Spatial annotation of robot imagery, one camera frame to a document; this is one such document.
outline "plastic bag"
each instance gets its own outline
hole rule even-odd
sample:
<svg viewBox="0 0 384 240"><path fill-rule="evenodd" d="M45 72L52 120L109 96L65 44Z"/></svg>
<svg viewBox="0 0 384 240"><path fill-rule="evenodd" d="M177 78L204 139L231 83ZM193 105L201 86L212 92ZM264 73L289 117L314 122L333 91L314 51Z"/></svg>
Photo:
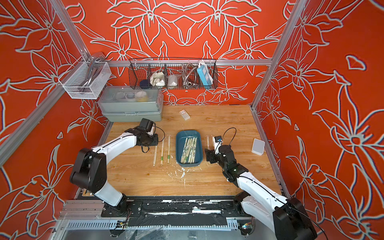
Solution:
<svg viewBox="0 0 384 240"><path fill-rule="evenodd" d="M141 230L140 227L129 228L125 233L125 240L167 240L169 230L163 226L156 226Z"/></svg>
<svg viewBox="0 0 384 240"><path fill-rule="evenodd" d="M165 76L163 72L159 73L153 73L149 79L149 83L152 86L164 86L166 84L165 82Z"/></svg>
<svg viewBox="0 0 384 240"><path fill-rule="evenodd" d="M177 86L177 82L179 80L180 74L172 74L168 78L168 89L173 89L172 87Z"/></svg>

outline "black cable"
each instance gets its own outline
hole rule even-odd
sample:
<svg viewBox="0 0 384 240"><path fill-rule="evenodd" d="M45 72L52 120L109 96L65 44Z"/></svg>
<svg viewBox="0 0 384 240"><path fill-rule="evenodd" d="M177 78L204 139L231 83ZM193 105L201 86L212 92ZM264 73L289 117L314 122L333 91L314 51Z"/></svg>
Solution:
<svg viewBox="0 0 384 240"><path fill-rule="evenodd" d="M164 133L164 137L163 137L163 139L162 139L161 141L159 141L159 142L162 142L162 141L164 140L164 138L166 137L166 133L164 132L163 129L161 129L161 128L159 128L159 127L156 127L156 125L155 125L155 131L156 131L156 128L160 129L160 130L163 131L163 133Z"/></svg>
<svg viewBox="0 0 384 240"><path fill-rule="evenodd" d="M230 130L230 129L234 129L235 130L235 134L234 134L234 136L233 136L233 138L232 138L232 140L229 142L229 144L228 145L231 145L231 142L233 141L233 139L235 138L235 136L236 136L236 132L237 132L237 129L235 128L235 127L230 127L230 128L228 128L225 132L224 132L224 134L223 134L223 136L222 136L222 138L221 138L221 142L223 142L223 138L224 138L224 136L225 136L225 133L228 131L228 130ZM220 146L220 142L219 142L219 144L216 146L216 148L215 148L215 152L216 152L216 150L217 150L217 148Z"/></svg>
<svg viewBox="0 0 384 240"><path fill-rule="evenodd" d="M252 216L251 223L252 223L252 230L249 233L249 235L251 235L255 231L255 228L256 228L256 226L255 226L256 222L255 222L255 217L254 216Z"/></svg>
<svg viewBox="0 0 384 240"><path fill-rule="evenodd" d="M252 182L256 183L257 185L259 185L262 189L264 189L267 193L269 193L272 197L274 197L277 201L281 202L282 204L285 205L285 203L283 203L282 201L280 201L278 198L276 198L276 196L274 196L272 193L270 193L268 190L266 190L262 185L260 185L258 182L254 181L253 179L249 178L249 177L244 177L244 176L239 176L239 177L243 177L243 178L246 178L246 179L249 179L251 180ZM325 231L315 222L313 221L310 217L308 217L307 215L305 215L304 213L302 213L301 211L297 210L297 209L294 209L292 208L291 206L287 205L287 207L289 207L290 209L293 209L295 210L296 212L300 213L301 215L305 216L306 218L308 218L311 222L313 222L325 235L325 238L328 240L328 237L327 237L327 234L325 233Z"/></svg>
<svg viewBox="0 0 384 240"><path fill-rule="evenodd" d="M127 226L128 218L129 218L129 216L130 216L131 214L132 214L132 210L131 210L130 208L127 208L127 217L125 218L125 221L124 221L124 222L121 222L119 225L118 225L118 224L116 225L116 227L115 227L115 228L112 230L112 232L111 232L111 237L119 237L120 234L123 233L123 231L124 231L124 227ZM117 228L119 228L119 227L122 227L121 232L120 232L119 234L117 234L117 235L114 235L113 232L114 232Z"/></svg>
<svg viewBox="0 0 384 240"><path fill-rule="evenodd" d="M146 152L144 152L144 150L143 150L143 145L141 145L141 151L142 151L143 153L147 153L147 152L149 151L149 146L144 146L144 147L147 147L148 150L147 150Z"/></svg>
<svg viewBox="0 0 384 240"><path fill-rule="evenodd" d="M327 237L327 234L325 233L325 231L315 222L313 221L310 217L308 217L307 215L305 215L304 213L302 213L301 211L297 210L297 209L294 209L292 208L291 206L287 205L287 207L289 207L290 209L292 210L295 210L296 212L300 213L301 215L303 215L304 217L308 218L311 222L313 222L325 235L325 238L328 240L328 237Z"/></svg>
<svg viewBox="0 0 384 240"><path fill-rule="evenodd" d="M257 185L259 185L262 189L264 189L267 193L269 193L272 197L276 198L275 195L273 195L272 193L270 193L268 190L265 189L265 187L263 187L262 185L260 185L258 182L254 181L253 179L249 178L249 177L244 177L244 176L239 176L239 177L243 177L243 178L246 178L246 179L249 179L251 180L252 182L256 183Z"/></svg>
<svg viewBox="0 0 384 240"><path fill-rule="evenodd" d="M121 138L117 138L117 139L115 139L114 141L112 141L112 142L108 143L107 145L105 145L104 147L99 148L99 150L97 150L95 153L98 153L100 150L102 150L102 149L104 149L106 146L108 146L108 145L110 145L110 144L116 142L117 140L120 140L120 139L129 137L129 136L132 136L132 135L127 135L127 136L124 136L124 137L121 137Z"/></svg>
<svg viewBox="0 0 384 240"><path fill-rule="evenodd" d="M235 130L235 134L233 135L233 138L232 138L232 140L229 142L228 145L231 145L231 142L232 142L233 139L235 138L237 129L236 129L235 127L230 127L230 128L228 128L228 129L224 132L224 134L223 134L223 138L224 138L224 136L225 136L225 134L227 133L227 131L230 130L230 129L232 129L232 128Z"/></svg>

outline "white wire basket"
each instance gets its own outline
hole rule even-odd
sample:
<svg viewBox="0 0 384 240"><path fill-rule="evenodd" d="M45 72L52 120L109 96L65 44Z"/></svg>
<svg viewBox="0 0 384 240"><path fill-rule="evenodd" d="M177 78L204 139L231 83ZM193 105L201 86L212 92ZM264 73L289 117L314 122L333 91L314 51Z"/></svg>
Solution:
<svg viewBox="0 0 384 240"><path fill-rule="evenodd" d="M80 67L63 84L64 90L71 98L97 99L111 76L111 69L109 68L108 63L100 63L104 64L103 68L99 75L89 84L89 86L82 86L88 71L88 65L85 62L79 64Z"/></svg>

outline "blue power strip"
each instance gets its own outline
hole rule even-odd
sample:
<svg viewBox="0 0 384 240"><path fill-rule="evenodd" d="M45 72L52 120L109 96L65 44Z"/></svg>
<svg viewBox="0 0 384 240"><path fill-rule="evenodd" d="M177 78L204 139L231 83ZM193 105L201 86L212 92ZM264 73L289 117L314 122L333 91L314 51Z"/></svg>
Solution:
<svg viewBox="0 0 384 240"><path fill-rule="evenodd" d="M209 75L208 68L205 64L199 64L197 68L197 73L199 74L200 80L206 89L209 89L213 83L212 77Z"/></svg>

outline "red floral wallpaper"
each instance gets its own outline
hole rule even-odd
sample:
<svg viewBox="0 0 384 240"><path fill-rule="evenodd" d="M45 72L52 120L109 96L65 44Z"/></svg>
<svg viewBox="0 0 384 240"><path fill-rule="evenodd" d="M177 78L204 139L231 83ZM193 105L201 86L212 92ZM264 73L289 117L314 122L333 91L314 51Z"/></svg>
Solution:
<svg viewBox="0 0 384 240"><path fill-rule="evenodd" d="M80 57L48 0L0 1L0 144Z"/></svg>
<svg viewBox="0 0 384 240"><path fill-rule="evenodd" d="M63 0L91 53L108 60L153 57L271 58L294 1ZM219 68L216 90L165 91L165 104L249 104L265 66ZM112 68L111 85L129 85Z"/></svg>
<svg viewBox="0 0 384 240"><path fill-rule="evenodd" d="M308 1L257 107L289 193L329 239L384 237L383 22L382 1Z"/></svg>
<svg viewBox="0 0 384 240"><path fill-rule="evenodd" d="M47 0L0 0L0 144L41 104L80 54ZM82 147L105 128L97 102L66 93L0 172L0 239L47 239L76 187Z"/></svg>
<svg viewBox="0 0 384 240"><path fill-rule="evenodd" d="M98 144L105 123L94 100L60 98L1 167L0 239L48 239L77 190L68 180L74 160Z"/></svg>

